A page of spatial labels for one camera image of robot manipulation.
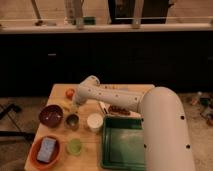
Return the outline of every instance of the dark red bowl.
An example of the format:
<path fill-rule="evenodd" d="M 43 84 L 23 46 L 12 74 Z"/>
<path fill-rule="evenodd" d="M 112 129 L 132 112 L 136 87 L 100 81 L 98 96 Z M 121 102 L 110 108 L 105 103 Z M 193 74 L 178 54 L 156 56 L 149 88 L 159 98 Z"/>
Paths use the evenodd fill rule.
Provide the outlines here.
<path fill-rule="evenodd" d="M 63 110 L 58 105 L 46 106 L 39 114 L 39 120 L 47 127 L 54 128 L 61 123 Z"/>

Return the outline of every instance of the wooden table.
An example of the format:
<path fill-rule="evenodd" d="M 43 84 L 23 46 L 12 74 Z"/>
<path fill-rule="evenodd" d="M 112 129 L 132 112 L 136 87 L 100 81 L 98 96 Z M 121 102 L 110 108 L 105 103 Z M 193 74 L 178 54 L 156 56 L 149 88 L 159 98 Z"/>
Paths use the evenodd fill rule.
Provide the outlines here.
<path fill-rule="evenodd" d="M 75 88 L 76 84 L 55 84 L 52 88 L 50 97 L 48 99 L 47 105 L 58 104 L 64 106 L 64 104 L 71 103 L 65 97 L 65 91 L 68 88 Z M 131 91 L 137 92 L 147 92 L 153 85 L 101 85 L 103 87 L 109 88 L 128 88 Z M 57 171 L 101 171 L 106 170 L 102 169 L 100 166 L 101 161 L 101 133 L 95 134 L 92 133 L 86 124 L 86 119 L 91 113 L 100 113 L 104 116 L 101 111 L 101 108 L 96 100 L 88 100 L 86 104 L 82 105 L 78 109 L 78 115 L 80 118 L 79 129 L 77 131 L 72 131 L 65 126 L 65 118 L 70 113 L 63 107 L 64 117 L 61 124 L 57 128 L 48 128 L 42 124 L 39 125 L 39 128 L 36 133 L 34 142 L 37 141 L 40 137 L 46 135 L 57 136 L 62 144 L 62 153 L 60 155 L 59 161 L 53 166 L 51 170 Z M 139 117 L 139 114 L 131 114 L 132 117 Z M 83 143 L 83 150 L 79 156 L 73 156 L 67 153 L 66 144 L 72 138 L 79 138 Z M 37 171 L 36 168 L 29 161 L 29 155 L 25 164 L 25 170 L 27 171 Z"/>

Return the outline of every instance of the white bowl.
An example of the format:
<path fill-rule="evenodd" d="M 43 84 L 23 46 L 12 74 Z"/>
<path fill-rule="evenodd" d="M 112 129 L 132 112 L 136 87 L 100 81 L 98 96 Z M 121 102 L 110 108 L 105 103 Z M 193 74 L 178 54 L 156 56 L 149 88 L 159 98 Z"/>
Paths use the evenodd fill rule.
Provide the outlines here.
<path fill-rule="evenodd" d="M 93 113 L 87 118 L 87 125 L 94 133 L 98 133 L 103 125 L 103 117 L 98 113 Z"/>

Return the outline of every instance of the glass cup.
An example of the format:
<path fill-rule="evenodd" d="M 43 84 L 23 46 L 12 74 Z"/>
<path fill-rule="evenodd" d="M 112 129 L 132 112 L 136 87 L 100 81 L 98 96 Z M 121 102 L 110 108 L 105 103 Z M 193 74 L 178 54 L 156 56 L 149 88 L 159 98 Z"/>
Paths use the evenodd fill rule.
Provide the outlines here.
<path fill-rule="evenodd" d="M 68 128 L 76 131 L 79 127 L 79 117 L 76 114 L 70 114 L 66 118 L 66 125 Z"/>

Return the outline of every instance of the tomato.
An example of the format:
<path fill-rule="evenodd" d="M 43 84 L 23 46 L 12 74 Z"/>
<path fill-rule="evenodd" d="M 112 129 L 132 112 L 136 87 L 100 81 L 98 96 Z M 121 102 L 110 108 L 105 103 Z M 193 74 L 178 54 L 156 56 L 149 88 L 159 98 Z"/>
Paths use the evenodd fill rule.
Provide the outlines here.
<path fill-rule="evenodd" d="M 65 92 L 66 98 L 72 100 L 74 93 L 75 93 L 75 90 L 73 88 L 67 89 L 67 91 Z"/>

